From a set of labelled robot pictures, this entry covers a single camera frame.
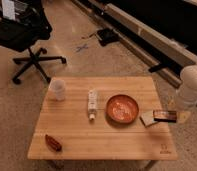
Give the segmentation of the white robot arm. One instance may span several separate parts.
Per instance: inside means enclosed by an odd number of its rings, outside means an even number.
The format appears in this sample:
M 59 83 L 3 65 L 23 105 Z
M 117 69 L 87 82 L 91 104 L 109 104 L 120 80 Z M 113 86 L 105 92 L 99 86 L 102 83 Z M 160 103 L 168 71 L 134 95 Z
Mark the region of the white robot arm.
M 181 110 L 188 110 L 197 105 L 197 65 L 186 66 L 180 73 L 180 84 L 175 103 Z

